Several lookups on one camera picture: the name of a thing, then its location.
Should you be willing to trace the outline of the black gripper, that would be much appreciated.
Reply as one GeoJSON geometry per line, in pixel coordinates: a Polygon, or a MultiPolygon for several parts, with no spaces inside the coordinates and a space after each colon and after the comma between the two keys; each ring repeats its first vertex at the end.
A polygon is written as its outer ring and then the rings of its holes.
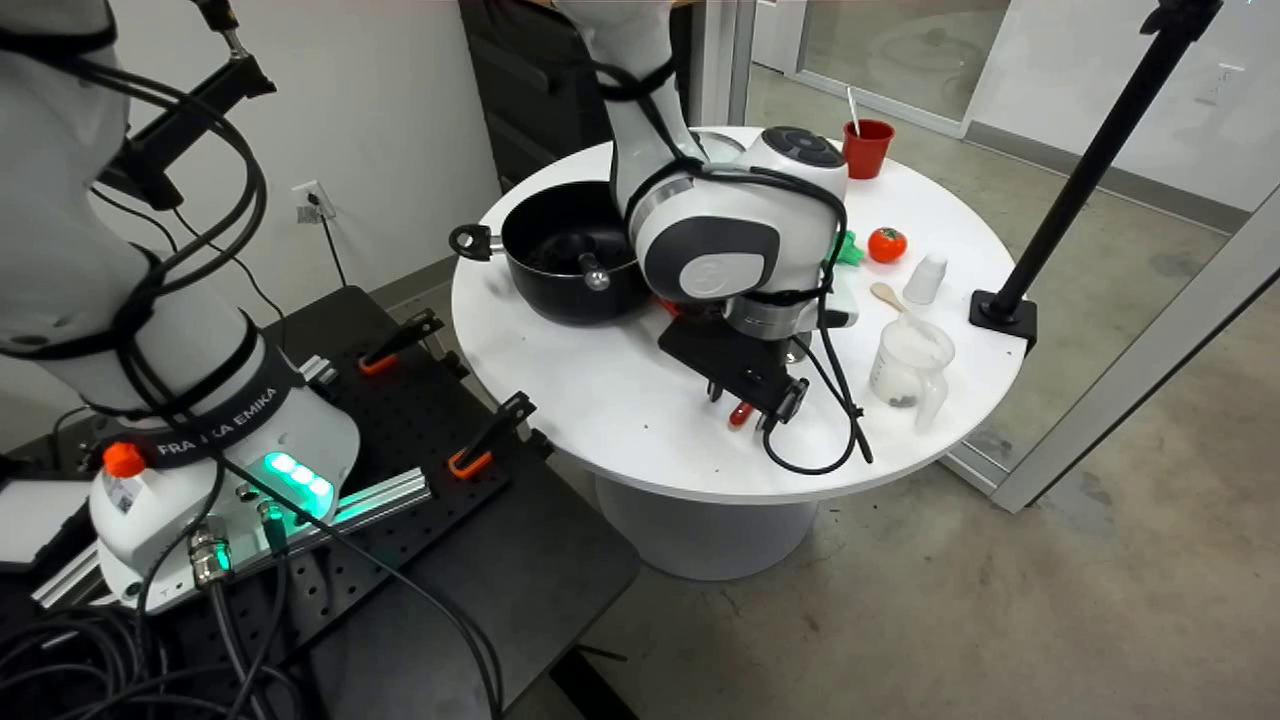
{"type": "Polygon", "coordinates": [[[661,347],[777,423],[786,423],[808,391],[786,371],[785,338],[742,335],[719,314],[677,314],[661,347]]]}

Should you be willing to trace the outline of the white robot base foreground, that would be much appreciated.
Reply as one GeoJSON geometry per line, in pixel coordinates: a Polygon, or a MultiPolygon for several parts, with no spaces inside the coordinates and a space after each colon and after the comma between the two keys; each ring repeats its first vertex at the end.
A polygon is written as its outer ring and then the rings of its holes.
{"type": "Polygon", "coordinates": [[[0,36],[0,353],[117,423],[89,493],[100,571],[165,612],[236,568],[269,507],[324,521],[361,429],[249,313],[91,213],[126,127],[110,5],[0,0],[0,36]]]}

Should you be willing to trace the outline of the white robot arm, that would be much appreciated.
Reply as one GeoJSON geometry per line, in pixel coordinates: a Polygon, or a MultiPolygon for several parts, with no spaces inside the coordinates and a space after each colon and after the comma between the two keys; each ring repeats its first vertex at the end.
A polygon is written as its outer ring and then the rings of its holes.
{"type": "Polygon", "coordinates": [[[844,234],[844,157],[808,127],[764,127],[714,158],[677,86],[677,0],[557,0],[610,127],[610,195],[644,284],[677,302],[661,347],[710,389],[786,419],[808,383],[786,345],[820,327],[844,234]]]}

